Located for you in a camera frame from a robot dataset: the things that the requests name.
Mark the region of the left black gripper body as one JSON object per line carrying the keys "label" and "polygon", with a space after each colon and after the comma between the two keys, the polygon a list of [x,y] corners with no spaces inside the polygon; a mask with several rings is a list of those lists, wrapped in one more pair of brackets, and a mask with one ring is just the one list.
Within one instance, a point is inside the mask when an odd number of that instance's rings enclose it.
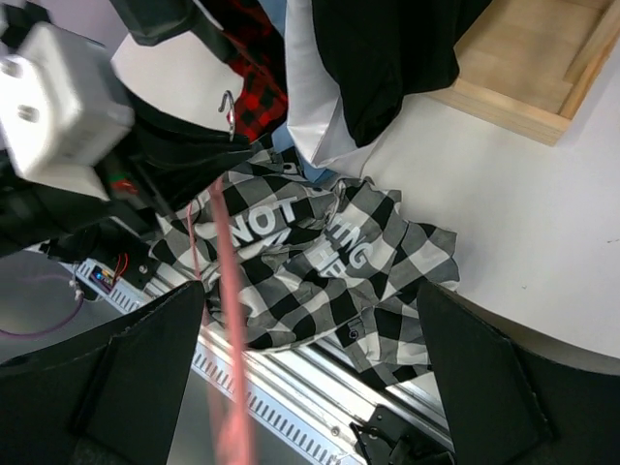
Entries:
{"label": "left black gripper body", "polygon": [[1,152],[1,254],[9,256],[73,235],[112,217],[140,237],[153,234],[154,217],[173,212],[161,213],[155,208],[155,189],[147,186],[146,176],[132,161],[132,128],[95,167],[106,188],[107,201],[19,177],[5,144]]}

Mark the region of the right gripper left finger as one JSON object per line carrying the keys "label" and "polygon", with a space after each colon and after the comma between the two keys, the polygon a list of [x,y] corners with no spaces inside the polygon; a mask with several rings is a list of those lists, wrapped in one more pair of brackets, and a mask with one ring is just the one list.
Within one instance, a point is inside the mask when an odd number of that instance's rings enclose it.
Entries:
{"label": "right gripper left finger", "polygon": [[1,365],[4,464],[164,464],[204,305],[187,282]]}

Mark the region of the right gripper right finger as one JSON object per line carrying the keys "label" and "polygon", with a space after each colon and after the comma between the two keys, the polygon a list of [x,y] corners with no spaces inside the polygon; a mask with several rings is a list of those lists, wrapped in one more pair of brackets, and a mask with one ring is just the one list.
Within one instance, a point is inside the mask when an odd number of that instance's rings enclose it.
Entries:
{"label": "right gripper right finger", "polygon": [[418,313],[460,464],[616,464],[619,360],[438,285]]}

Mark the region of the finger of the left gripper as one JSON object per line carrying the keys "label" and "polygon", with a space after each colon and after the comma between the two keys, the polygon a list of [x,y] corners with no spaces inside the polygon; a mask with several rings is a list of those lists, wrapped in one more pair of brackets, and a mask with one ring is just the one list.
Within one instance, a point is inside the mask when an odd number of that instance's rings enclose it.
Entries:
{"label": "finger of the left gripper", "polygon": [[148,187],[155,208],[172,213],[184,207],[220,175],[252,157],[250,141],[172,116],[130,96],[135,123],[130,156]]}

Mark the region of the pink hanger of plaid shirt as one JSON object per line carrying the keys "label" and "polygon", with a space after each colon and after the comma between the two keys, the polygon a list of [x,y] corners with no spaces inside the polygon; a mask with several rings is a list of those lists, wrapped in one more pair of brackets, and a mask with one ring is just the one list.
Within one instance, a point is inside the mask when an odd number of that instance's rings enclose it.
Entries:
{"label": "pink hanger of plaid shirt", "polygon": [[244,358],[244,326],[239,302],[239,277],[230,231],[229,211],[223,195],[221,176],[230,168],[230,160],[221,149],[210,150],[201,158],[208,164],[213,180],[208,186],[211,211],[217,232],[217,253],[221,269],[220,297],[226,317],[226,334],[232,368],[232,404],[222,419],[217,439],[223,464],[254,464],[255,438],[248,412],[248,382]]}

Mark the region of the black white plaid shirt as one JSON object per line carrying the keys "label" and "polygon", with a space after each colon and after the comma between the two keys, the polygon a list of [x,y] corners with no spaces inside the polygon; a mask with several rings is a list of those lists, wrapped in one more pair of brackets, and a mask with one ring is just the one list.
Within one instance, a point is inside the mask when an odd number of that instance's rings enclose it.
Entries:
{"label": "black white plaid shirt", "polygon": [[456,233],[405,219],[400,192],[370,180],[312,183],[270,137],[252,148],[222,186],[248,349],[330,336],[375,389],[429,371],[417,294],[425,282],[458,285]]}

